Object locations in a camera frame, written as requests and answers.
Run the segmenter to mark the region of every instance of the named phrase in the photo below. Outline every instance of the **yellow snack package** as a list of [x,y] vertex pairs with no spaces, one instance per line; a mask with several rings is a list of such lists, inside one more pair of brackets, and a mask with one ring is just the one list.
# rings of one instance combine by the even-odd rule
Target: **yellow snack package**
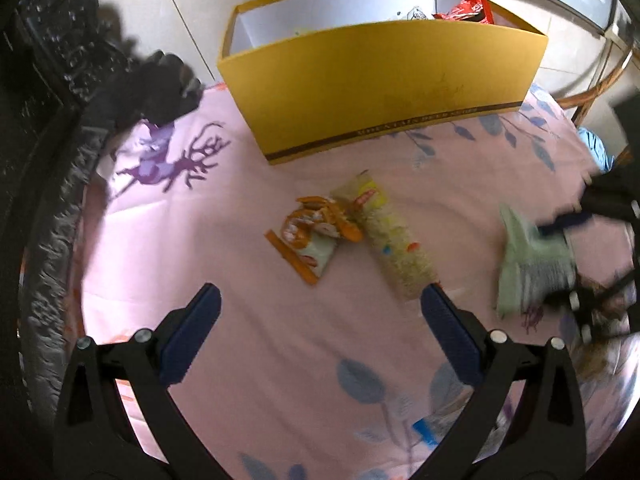
[[334,200],[310,196],[299,198],[298,202],[300,208],[286,217],[280,236],[270,230],[265,237],[305,282],[315,285],[338,240],[359,242],[362,232]]
[[419,298],[427,285],[438,281],[428,254],[367,171],[332,191],[331,196],[369,237],[389,282],[403,300]]

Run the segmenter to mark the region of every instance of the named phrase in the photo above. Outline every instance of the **black glove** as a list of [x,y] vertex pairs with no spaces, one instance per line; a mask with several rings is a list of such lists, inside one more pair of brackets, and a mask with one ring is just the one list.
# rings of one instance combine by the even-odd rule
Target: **black glove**
[[91,98],[82,115],[83,126],[109,123],[116,130],[140,119],[163,126],[192,112],[202,97],[196,78],[185,80],[179,57],[158,51],[131,72],[109,79]]

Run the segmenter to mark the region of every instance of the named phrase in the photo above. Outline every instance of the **red snack wrapper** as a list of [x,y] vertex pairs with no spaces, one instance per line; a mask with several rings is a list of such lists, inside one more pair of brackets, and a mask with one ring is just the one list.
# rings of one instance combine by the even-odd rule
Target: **red snack wrapper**
[[494,23],[489,0],[462,0],[447,14],[434,14],[433,17],[451,22]]

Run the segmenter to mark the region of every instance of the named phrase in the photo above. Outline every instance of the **cardboard box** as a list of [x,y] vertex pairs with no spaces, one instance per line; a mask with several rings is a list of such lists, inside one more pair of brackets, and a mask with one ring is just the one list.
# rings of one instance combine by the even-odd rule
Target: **cardboard box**
[[271,164],[453,118],[517,110],[547,37],[432,20],[462,0],[255,0],[234,10],[218,69]]

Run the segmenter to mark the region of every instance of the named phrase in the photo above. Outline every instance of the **silver screw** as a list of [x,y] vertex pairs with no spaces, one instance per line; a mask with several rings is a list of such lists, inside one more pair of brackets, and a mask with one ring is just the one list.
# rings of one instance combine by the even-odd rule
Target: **silver screw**
[[551,346],[556,350],[562,350],[564,349],[564,341],[562,341],[562,339],[560,339],[559,337],[552,337]]
[[571,305],[571,310],[578,310],[580,308],[580,300],[575,290],[569,292],[569,304]]
[[591,327],[589,327],[589,325],[583,325],[580,333],[582,334],[582,342],[588,345],[591,342]]
[[85,350],[89,348],[90,344],[91,344],[91,338],[88,336],[81,337],[80,339],[78,339],[78,341],[76,341],[76,346],[81,350]]
[[491,341],[498,343],[498,345],[507,342],[507,335],[502,330],[492,330],[490,336]]
[[133,335],[133,339],[138,343],[146,343],[151,339],[151,335],[151,330],[148,328],[141,328]]

